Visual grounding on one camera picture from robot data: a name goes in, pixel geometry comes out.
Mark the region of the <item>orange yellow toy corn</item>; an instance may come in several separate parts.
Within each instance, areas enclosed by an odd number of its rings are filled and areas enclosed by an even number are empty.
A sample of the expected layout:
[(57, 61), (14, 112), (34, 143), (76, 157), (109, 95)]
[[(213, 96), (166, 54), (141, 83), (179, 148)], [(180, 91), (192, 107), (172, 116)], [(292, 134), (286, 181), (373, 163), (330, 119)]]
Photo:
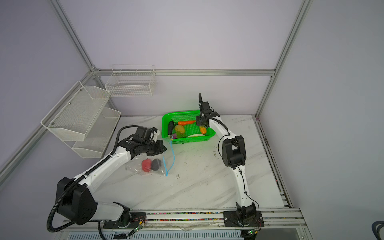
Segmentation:
[(207, 128), (206, 127), (200, 126), (199, 129), (200, 129), (200, 132), (201, 132), (202, 135), (205, 135), (207, 133)]

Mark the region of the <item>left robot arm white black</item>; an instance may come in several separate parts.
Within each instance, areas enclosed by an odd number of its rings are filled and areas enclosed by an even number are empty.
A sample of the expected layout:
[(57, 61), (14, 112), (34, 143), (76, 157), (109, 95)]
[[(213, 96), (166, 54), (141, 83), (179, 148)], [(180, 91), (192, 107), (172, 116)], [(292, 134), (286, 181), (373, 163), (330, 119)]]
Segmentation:
[(135, 142), (132, 138), (116, 141), (107, 157), (73, 178), (64, 177), (57, 184), (56, 202), (49, 213), (47, 229), (58, 232), (71, 225), (109, 220), (125, 228), (132, 222), (130, 208), (118, 202), (104, 203), (93, 194), (121, 166), (140, 155), (153, 157), (167, 148), (163, 140)]

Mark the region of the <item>clear zip top bag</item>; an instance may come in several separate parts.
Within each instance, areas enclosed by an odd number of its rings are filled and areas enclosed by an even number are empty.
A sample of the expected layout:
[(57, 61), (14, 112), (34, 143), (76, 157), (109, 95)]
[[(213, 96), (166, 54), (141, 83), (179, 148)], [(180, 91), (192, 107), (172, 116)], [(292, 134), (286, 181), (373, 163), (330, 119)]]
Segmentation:
[(163, 147), (166, 150), (160, 154), (150, 157), (143, 153), (134, 157), (125, 164), (126, 171), (140, 176), (157, 174), (167, 177), (176, 163), (176, 154), (172, 140), (163, 141)]

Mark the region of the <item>black toy avocado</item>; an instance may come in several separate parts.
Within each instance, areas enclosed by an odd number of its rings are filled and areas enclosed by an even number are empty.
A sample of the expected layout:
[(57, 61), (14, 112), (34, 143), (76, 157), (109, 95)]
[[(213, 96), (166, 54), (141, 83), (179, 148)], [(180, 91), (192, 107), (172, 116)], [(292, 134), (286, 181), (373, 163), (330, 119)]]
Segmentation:
[(151, 163), (151, 170), (158, 171), (162, 167), (162, 161), (160, 159), (154, 159)]

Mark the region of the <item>red toy pepper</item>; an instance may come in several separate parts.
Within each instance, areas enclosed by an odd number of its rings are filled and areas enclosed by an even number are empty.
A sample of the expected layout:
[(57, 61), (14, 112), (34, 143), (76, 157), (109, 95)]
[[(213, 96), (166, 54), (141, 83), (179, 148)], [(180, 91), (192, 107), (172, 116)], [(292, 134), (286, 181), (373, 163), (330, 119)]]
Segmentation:
[(152, 170), (152, 160), (146, 159), (142, 161), (142, 170), (145, 173), (148, 173)]

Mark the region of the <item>yellow toy potato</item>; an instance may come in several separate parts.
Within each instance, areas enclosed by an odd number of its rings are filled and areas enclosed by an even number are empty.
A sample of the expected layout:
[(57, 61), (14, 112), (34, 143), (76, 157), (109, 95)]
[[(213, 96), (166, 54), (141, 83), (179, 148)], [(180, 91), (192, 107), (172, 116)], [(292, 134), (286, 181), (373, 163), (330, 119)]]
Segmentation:
[(174, 128), (175, 132), (179, 135), (184, 135), (186, 130), (184, 128), (184, 126), (182, 125), (176, 125), (175, 128)]

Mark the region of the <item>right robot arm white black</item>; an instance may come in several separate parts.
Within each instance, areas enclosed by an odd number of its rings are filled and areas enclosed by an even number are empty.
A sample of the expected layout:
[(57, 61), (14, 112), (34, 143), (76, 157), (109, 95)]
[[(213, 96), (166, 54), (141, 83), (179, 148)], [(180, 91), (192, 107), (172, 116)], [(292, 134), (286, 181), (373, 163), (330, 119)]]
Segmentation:
[(263, 217), (260, 205), (249, 194), (246, 180), (246, 145), (241, 135), (234, 134), (222, 121), (220, 114), (211, 108), (209, 102), (204, 102), (199, 96), (199, 115), (196, 123), (200, 127), (211, 128), (220, 137), (218, 142), (219, 155), (225, 167), (231, 169), (237, 189), (236, 221), (234, 224), (240, 227), (256, 226), (260, 230), (263, 226)]

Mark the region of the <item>orange toy carrot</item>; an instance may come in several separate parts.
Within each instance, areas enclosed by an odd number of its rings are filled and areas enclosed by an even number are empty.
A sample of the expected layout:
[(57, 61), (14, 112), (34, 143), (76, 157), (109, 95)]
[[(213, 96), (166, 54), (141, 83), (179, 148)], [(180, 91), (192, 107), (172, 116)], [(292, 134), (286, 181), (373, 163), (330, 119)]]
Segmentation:
[(179, 121), (178, 125), (185, 126), (185, 125), (191, 125), (194, 124), (196, 121)]

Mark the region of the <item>white toy radish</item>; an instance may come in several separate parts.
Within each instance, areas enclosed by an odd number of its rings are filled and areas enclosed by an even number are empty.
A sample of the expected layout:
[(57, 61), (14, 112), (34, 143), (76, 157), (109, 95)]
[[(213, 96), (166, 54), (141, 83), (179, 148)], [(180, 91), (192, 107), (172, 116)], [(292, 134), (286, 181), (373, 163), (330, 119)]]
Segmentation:
[(194, 134), (194, 135), (189, 135), (188, 138), (194, 138), (194, 137), (205, 137), (203, 134)]

